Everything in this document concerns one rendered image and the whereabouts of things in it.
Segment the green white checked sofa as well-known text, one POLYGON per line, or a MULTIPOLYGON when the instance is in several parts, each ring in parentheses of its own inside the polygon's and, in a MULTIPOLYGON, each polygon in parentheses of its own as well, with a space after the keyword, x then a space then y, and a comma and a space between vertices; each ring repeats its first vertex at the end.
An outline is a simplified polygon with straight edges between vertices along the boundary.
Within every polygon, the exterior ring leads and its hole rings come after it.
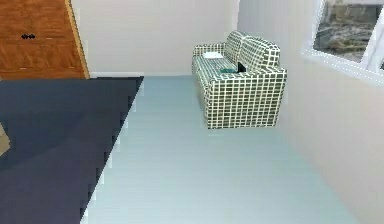
POLYGON ((209 129, 276 125, 287 81, 280 53, 275 43, 238 30, 224 42, 194 47, 191 70, 209 129), (206 59, 205 52, 219 52, 223 58, 206 59), (238 62, 246 72, 220 73, 222 68, 238 69, 238 62))

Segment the brown wooden room door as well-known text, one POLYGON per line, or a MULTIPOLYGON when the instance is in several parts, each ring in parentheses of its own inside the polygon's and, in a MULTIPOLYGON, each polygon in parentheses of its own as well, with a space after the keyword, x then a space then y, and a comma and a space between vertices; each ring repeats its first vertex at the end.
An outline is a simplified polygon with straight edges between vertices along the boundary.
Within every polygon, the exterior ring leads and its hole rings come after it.
POLYGON ((88 77, 71 0, 0 0, 1 81, 88 77))

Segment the white framed window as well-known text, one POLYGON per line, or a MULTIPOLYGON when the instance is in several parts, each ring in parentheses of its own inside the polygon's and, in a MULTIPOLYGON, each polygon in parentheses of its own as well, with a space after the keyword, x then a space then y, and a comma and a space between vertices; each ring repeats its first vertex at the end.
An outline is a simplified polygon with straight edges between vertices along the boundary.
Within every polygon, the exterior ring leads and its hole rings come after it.
POLYGON ((384 0, 315 0, 302 55, 384 87, 384 0))

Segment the beige furniture corner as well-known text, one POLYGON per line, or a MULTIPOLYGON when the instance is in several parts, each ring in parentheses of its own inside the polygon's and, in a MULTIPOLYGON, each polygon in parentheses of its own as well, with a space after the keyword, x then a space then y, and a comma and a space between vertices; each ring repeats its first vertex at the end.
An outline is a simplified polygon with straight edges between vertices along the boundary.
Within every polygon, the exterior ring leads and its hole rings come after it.
POLYGON ((10 149, 10 139, 0 123, 0 156, 6 153, 10 149))

